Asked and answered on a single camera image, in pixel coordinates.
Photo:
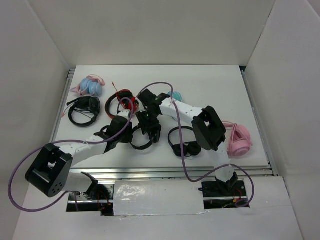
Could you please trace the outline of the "black taped headphones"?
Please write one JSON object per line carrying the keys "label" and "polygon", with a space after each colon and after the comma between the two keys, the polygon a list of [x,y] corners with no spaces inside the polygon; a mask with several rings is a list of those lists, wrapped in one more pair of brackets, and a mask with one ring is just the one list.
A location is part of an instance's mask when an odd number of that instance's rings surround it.
{"label": "black taped headphones", "polygon": [[151,134],[151,140],[149,140],[146,135],[142,134],[142,128],[140,127],[139,124],[135,126],[132,130],[133,130],[133,140],[130,144],[135,150],[143,151],[150,148],[153,144],[156,144],[156,143],[153,143],[152,134]]}

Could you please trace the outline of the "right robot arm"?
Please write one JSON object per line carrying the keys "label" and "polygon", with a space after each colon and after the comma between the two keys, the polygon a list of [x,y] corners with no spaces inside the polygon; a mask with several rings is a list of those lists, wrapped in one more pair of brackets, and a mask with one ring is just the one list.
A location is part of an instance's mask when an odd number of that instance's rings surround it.
{"label": "right robot arm", "polygon": [[219,193],[228,196],[235,190],[238,176],[227,155],[226,128],[213,107],[194,107],[166,93],[156,96],[148,89],[140,92],[137,98],[145,109],[136,114],[138,120],[155,121],[159,115],[163,115],[176,119],[178,130],[182,127],[181,123],[191,126],[197,144],[213,158]]}

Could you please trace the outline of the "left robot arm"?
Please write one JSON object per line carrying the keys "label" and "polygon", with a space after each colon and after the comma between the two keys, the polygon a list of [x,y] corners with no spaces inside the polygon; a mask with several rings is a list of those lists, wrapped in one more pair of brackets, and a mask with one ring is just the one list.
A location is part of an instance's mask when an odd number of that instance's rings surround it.
{"label": "left robot arm", "polygon": [[132,139],[128,116],[116,116],[111,124],[79,143],[57,146],[46,144],[25,174],[25,179],[52,198],[61,191],[80,192],[86,199],[98,195],[98,180],[87,172],[72,173],[71,168],[94,156],[113,150],[117,144]]}

